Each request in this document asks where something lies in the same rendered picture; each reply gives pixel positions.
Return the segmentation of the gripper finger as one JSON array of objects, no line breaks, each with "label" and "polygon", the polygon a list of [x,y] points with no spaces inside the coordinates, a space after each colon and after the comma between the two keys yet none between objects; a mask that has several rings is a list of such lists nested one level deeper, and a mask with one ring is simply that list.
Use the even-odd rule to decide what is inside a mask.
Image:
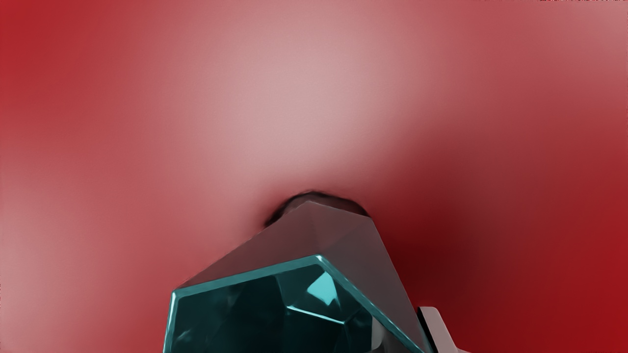
[{"label": "gripper finger", "polygon": [[432,306],[417,308],[417,316],[431,353],[463,353],[453,342],[440,312]]}]

